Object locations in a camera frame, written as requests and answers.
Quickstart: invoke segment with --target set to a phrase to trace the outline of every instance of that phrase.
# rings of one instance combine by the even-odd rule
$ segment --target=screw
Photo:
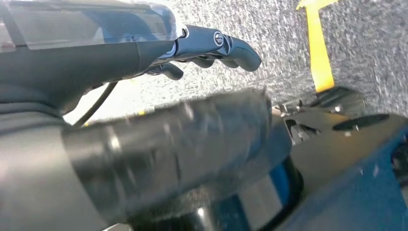
[[[214,42],[216,43],[217,46],[221,47],[224,45],[224,36],[221,34],[221,32],[216,31],[214,33]]]

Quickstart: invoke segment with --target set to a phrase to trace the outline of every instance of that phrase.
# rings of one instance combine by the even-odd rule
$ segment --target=clear plastic cover
[[[177,14],[163,0],[5,2],[32,50],[176,40],[185,29]]]

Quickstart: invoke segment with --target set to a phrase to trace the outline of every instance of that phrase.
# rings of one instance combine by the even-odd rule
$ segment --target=yellow line
[[[306,8],[307,25],[309,29],[310,69],[316,92],[334,87],[332,68],[327,55],[323,30],[319,17],[319,9],[338,0],[303,0],[296,9]]]

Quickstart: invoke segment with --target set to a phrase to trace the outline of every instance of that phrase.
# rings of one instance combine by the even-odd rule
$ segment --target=blue panel
[[[408,213],[391,166],[407,129],[318,191],[281,230],[408,231]]]
[[[279,165],[274,168],[269,175],[276,188],[276,191],[278,192],[282,205],[285,206],[288,203],[290,194],[288,175],[285,167],[283,165]]]

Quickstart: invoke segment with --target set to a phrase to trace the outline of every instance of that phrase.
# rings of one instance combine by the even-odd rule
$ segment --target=gray carpet
[[[172,0],[186,24],[220,29],[248,41],[263,59],[253,73],[216,64],[180,64],[184,79],[142,76],[118,84],[92,119],[121,117],[154,105],[213,92],[263,88],[274,101],[314,90],[306,12],[297,0]],[[362,92],[370,112],[408,116],[408,1],[340,0],[320,10],[336,85]],[[67,117],[75,121],[102,89]]]

